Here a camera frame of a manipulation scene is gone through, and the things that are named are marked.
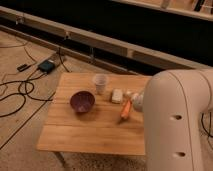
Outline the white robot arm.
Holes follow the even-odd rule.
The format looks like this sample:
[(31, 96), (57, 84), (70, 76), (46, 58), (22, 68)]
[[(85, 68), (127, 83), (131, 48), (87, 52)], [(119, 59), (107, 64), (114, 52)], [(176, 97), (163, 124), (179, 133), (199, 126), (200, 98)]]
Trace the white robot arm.
[(162, 71), (133, 106), (144, 118), (147, 171), (204, 171), (199, 117), (213, 111), (213, 69)]

